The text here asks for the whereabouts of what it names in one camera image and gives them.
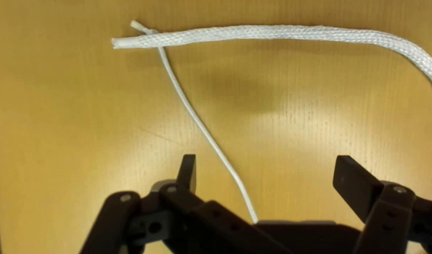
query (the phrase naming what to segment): wooden surface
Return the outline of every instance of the wooden surface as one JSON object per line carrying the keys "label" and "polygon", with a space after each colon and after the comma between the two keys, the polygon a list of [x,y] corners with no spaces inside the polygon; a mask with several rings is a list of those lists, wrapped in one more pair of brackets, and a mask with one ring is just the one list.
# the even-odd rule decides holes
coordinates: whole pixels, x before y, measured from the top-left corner
{"label": "wooden surface", "polygon": [[[407,38],[432,55],[432,0],[0,0],[0,233],[5,254],[77,252],[115,190],[145,195],[197,155],[197,192],[242,200],[153,49],[112,51],[138,18],[159,31],[323,24]],[[218,42],[169,49],[189,99],[245,181],[259,219],[361,226],[331,189],[350,154],[432,197],[432,85],[369,45]],[[160,247],[150,252],[163,252]]]}

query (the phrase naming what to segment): wooden table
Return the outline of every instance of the wooden table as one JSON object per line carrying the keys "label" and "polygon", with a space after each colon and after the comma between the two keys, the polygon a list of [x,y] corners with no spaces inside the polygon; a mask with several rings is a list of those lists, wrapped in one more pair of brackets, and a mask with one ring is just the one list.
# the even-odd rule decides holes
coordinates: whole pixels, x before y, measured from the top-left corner
{"label": "wooden table", "polygon": [[[323,24],[407,38],[432,55],[432,0],[0,0],[0,234],[4,254],[77,252],[115,190],[145,195],[197,155],[197,192],[248,219],[153,49],[112,51],[138,18],[159,31]],[[334,158],[432,197],[432,85],[369,45],[231,41],[170,48],[193,106],[259,219],[359,227],[333,190]],[[149,252],[165,252],[153,247]]]}

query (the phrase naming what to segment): white rope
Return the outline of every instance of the white rope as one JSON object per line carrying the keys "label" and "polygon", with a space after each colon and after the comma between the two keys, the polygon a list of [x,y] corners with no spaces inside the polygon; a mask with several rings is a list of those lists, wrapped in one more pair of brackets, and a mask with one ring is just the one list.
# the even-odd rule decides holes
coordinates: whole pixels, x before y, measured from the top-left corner
{"label": "white rope", "polygon": [[156,48],[228,39],[302,39],[378,45],[403,55],[432,80],[432,58],[426,51],[407,39],[374,30],[304,25],[234,25],[114,38],[112,45],[115,49]]}
{"label": "white rope", "polygon": [[112,38],[114,49],[122,48],[158,48],[160,62],[170,79],[170,83],[189,113],[190,118],[198,127],[203,137],[207,140],[210,147],[214,149],[231,178],[234,179],[241,196],[245,202],[246,210],[254,223],[258,221],[255,209],[251,203],[248,192],[221,151],[208,130],[201,123],[197,113],[189,103],[183,89],[180,87],[170,63],[167,61],[163,46],[176,46],[197,42],[211,42],[211,41],[228,41],[228,39],[302,39],[302,41],[334,41],[347,44],[371,44],[378,45],[390,51],[395,51],[405,58],[407,58],[416,68],[419,68],[432,80],[432,58],[420,46],[413,42],[395,37],[392,34],[374,31],[374,30],[350,30],[350,28],[335,28],[335,27],[304,27],[304,25],[234,25],[234,27],[211,27],[198,28],[177,32],[162,32],[158,34],[155,30],[149,30],[142,24],[132,21],[131,27],[143,32],[145,35],[128,37],[128,38]]}
{"label": "white rope", "polygon": [[[149,34],[155,34],[155,30],[149,30],[146,27],[143,27],[142,24],[136,22],[136,21],[131,21],[131,27],[134,30],[138,30],[146,35]],[[214,152],[217,154],[217,157],[220,158],[220,161],[222,162],[222,165],[225,166],[225,169],[228,171],[228,173],[231,175],[232,181],[235,182],[237,188],[241,192],[241,196],[244,199],[244,203],[246,206],[246,212],[252,220],[252,223],[258,221],[254,204],[248,196],[248,192],[239,178],[239,175],[237,173],[237,171],[232,168],[232,165],[230,164],[230,161],[227,159],[225,154],[221,151],[221,148],[217,145],[215,140],[213,138],[213,135],[210,134],[210,131],[204,127],[203,121],[200,120],[200,117],[197,116],[197,113],[194,111],[194,109],[191,107],[191,104],[189,103],[183,89],[180,87],[172,68],[169,63],[169,59],[166,56],[166,52],[162,46],[156,46],[158,52],[159,52],[159,58],[162,62],[163,69],[166,70],[170,83],[179,97],[179,100],[182,101],[182,104],[184,106],[186,111],[189,113],[190,118],[193,120],[193,123],[197,125],[197,128],[200,130],[200,133],[203,134],[203,137],[206,138],[206,141],[211,145],[211,148],[214,149]]]}

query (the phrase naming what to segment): thin white cord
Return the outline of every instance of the thin white cord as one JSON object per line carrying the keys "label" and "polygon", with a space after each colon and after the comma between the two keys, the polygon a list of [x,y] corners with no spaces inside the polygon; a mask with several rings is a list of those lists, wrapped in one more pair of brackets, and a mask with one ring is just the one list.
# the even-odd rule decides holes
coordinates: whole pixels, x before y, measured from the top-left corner
{"label": "thin white cord", "polygon": [[[136,21],[131,21],[131,27],[134,30],[138,30],[146,35],[155,34],[155,30],[149,30],[146,27],[143,27],[142,24],[136,22]],[[238,173],[235,172],[235,169],[232,168],[232,165],[230,164],[230,161],[227,159],[227,157],[224,155],[224,152],[221,151],[221,148],[217,145],[215,140],[211,137],[211,134],[208,133],[208,130],[204,127],[204,124],[201,123],[200,117],[197,116],[197,113],[194,111],[194,109],[191,107],[191,104],[189,103],[183,89],[180,87],[172,68],[169,63],[169,59],[166,56],[166,52],[162,46],[156,46],[158,52],[159,52],[159,58],[162,62],[163,69],[166,70],[170,83],[179,97],[179,100],[182,101],[182,104],[184,106],[186,111],[189,113],[190,118],[193,120],[193,123],[198,127],[200,133],[203,134],[203,137],[207,140],[207,142],[211,145],[211,148],[214,149],[214,152],[217,154],[217,157],[220,158],[220,161],[222,162],[222,165],[227,168],[228,173],[231,175],[232,181],[235,182],[237,188],[241,192],[241,196],[245,202],[248,214],[252,220],[252,223],[258,221],[254,204],[248,196],[248,192],[241,181],[241,178],[238,176]]]}
{"label": "thin white cord", "polygon": [[426,51],[407,39],[374,30],[320,25],[232,25],[114,38],[112,45],[114,48],[156,48],[228,39],[303,39],[378,45],[403,55],[432,80],[432,58]]}

